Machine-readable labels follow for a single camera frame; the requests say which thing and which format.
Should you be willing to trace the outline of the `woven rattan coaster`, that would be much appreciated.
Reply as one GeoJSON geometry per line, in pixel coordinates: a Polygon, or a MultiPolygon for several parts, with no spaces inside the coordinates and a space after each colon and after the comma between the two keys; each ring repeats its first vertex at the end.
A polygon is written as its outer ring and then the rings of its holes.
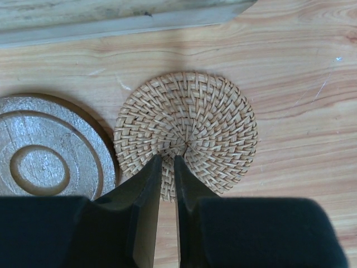
{"type": "Polygon", "coordinates": [[[113,136],[120,170],[128,178],[152,156],[162,157],[165,201],[176,197],[176,156],[222,194],[246,174],[258,143],[253,108],[238,86],[196,72],[161,75],[134,90],[120,108],[113,136]]]}

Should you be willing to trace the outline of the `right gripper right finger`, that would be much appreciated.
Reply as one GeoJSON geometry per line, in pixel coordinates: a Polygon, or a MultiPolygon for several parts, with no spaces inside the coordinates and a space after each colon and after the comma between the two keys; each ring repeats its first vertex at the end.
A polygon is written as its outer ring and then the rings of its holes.
{"type": "Polygon", "coordinates": [[[174,160],[180,267],[348,267],[325,211],[306,198],[223,198],[174,160]]]}

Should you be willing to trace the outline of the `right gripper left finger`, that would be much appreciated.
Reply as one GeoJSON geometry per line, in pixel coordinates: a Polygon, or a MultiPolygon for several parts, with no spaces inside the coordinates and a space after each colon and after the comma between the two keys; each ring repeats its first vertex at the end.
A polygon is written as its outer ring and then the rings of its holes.
{"type": "Polygon", "coordinates": [[[2,267],[152,267],[161,156],[91,201],[82,196],[1,198],[2,267]]]}

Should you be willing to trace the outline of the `brown wooden coaster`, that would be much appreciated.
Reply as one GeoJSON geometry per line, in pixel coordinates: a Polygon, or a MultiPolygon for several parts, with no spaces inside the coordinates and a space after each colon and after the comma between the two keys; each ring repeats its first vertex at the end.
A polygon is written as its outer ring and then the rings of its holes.
{"type": "Polygon", "coordinates": [[[113,190],[110,137],[89,113],[47,94],[1,98],[1,195],[83,195],[113,190]]]}

